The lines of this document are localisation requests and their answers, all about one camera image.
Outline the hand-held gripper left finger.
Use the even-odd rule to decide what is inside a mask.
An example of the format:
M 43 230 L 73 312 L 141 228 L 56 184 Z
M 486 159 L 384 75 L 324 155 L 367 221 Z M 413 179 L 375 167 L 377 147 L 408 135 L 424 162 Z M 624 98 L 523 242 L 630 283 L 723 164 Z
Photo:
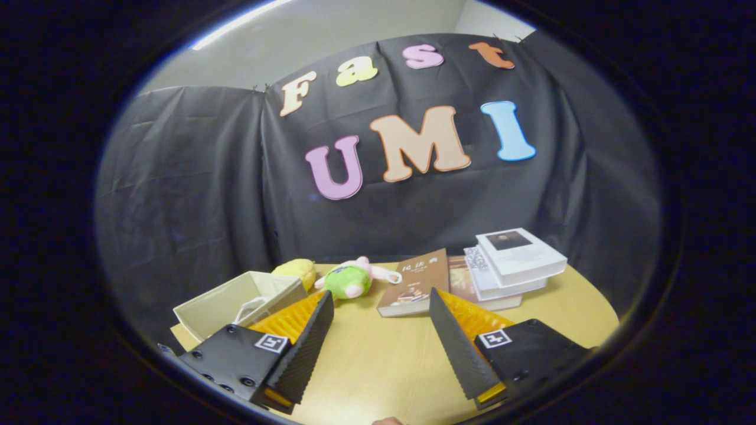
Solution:
M 324 290 L 250 328 L 222 326 L 179 359 L 248 403 L 291 414 L 302 402 L 333 315 L 333 296 Z

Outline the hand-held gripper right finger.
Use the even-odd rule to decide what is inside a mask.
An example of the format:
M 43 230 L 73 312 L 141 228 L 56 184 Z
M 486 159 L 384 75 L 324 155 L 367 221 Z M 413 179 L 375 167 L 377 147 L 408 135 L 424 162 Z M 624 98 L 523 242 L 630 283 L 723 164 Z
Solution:
M 480 410 L 542 389 L 589 354 L 537 318 L 515 323 L 437 289 L 429 314 L 465 398 Z

